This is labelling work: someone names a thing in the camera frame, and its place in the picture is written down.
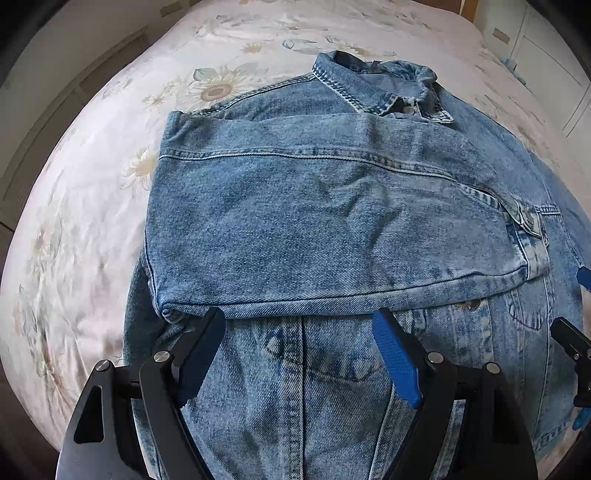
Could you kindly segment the blue denim jacket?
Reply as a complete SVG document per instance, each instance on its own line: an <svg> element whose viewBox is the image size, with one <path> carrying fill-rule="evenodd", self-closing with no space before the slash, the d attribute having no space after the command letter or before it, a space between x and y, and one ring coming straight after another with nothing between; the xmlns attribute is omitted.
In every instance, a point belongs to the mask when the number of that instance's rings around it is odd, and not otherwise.
<svg viewBox="0 0 591 480"><path fill-rule="evenodd" d="M413 410L372 334L387 308L452 362L498 363L537 457L575 372L590 220L559 177L428 67L322 53L311 72L170 113L124 360L228 323L182 413L217 479L380 479Z"/></svg>

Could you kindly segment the floral white bed cover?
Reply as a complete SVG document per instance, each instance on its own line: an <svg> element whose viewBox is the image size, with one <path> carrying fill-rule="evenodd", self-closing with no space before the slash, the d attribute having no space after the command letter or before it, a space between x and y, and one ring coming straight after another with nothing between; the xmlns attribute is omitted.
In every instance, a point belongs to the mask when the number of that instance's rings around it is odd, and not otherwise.
<svg viewBox="0 0 591 480"><path fill-rule="evenodd" d="M40 435L62 443L90 368L119 360L166 117L307 73L318 53L403 59L552 169L566 142L454 13L403 1L202 1L101 87L35 168L1 276L1 358Z"/></svg>

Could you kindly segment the bedside table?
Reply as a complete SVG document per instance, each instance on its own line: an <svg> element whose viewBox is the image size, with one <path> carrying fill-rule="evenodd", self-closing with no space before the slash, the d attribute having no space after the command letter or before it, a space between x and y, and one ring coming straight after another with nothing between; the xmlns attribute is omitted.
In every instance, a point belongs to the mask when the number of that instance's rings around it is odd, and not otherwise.
<svg viewBox="0 0 591 480"><path fill-rule="evenodd" d="M503 65L509 70L509 72L515 77L515 79L522 85L526 86L526 80L517 71L517 62L513 58L506 58L503 60Z"/></svg>

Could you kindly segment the white wardrobe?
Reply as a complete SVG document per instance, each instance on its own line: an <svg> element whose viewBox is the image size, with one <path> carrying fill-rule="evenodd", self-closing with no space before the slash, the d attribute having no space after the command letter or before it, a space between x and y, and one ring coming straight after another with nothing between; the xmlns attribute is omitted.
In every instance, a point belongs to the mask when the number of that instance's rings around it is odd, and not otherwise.
<svg viewBox="0 0 591 480"><path fill-rule="evenodd" d="M590 79L559 32L527 1L480 1L475 25L501 60L513 58L526 88L569 137L590 125Z"/></svg>

